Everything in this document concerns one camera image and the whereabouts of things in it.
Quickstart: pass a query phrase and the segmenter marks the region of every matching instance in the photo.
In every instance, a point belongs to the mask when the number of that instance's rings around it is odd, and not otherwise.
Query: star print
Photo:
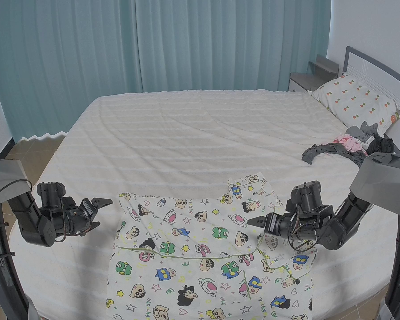
[[[227,283],[221,283],[221,286],[219,288],[223,288],[226,291],[228,288],[231,288],[231,286],[228,285],[228,282],[227,282]]]
[[[153,286],[150,289],[154,289],[154,291],[161,291],[160,286],[155,284],[153,284]]]
[[[262,281],[261,281],[261,283],[263,283],[263,284],[267,284],[267,282],[269,282],[269,281],[271,281],[269,278],[268,278],[268,276],[265,276],[263,279],[262,279]]]
[[[127,311],[135,311],[135,308],[136,308],[136,306],[134,306],[134,305],[132,305],[132,304],[130,304],[129,306],[128,305],[126,305],[126,307],[128,308],[128,309],[126,309]]]
[[[249,307],[243,306],[243,308],[240,308],[240,310],[243,311],[242,314],[244,314],[244,313],[250,313],[250,309],[251,309],[251,308],[252,308],[252,306],[249,306]]]

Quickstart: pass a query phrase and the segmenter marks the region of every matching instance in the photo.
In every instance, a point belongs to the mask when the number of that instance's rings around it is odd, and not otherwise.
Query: baseboard
[[[15,141],[13,138],[11,138],[8,142],[8,144],[3,148],[3,150],[0,153],[0,160],[3,160],[7,157],[11,149],[15,146]]]

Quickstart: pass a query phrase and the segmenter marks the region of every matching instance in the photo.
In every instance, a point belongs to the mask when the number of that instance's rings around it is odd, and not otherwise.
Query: dark gray garment
[[[373,125],[368,126],[367,122],[363,121],[360,128],[358,128],[356,125],[353,125],[347,129],[345,134],[349,134],[361,142],[366,142],[371,136],[378,137],[378,124],[374,123]]]
[[[366,155],[362,151],[349,152],[341,143],[328,143],[327,145],[313,145],[302,153],[302,161],[313,164],[313,159],[320,153],[339,154],[343,157],[349,158],[357,166],[361,166]]]

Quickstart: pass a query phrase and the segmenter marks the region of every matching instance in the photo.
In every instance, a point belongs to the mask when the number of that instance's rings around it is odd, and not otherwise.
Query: cartoon pajamas
[[[294,252],[287,240],[247,226],[249,218],[285,212],[261,173],[230,179],[219,199],[122,193],[120,205],[110,318],[311,320],[317,250]]]

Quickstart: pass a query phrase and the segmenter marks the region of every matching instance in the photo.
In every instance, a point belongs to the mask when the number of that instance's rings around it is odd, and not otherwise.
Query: nightstand
[[[338,76],[339,65],[321,55],[316,61],[308,61],[308,67],[312,73],[290,73],[289,91],[314,91]]]

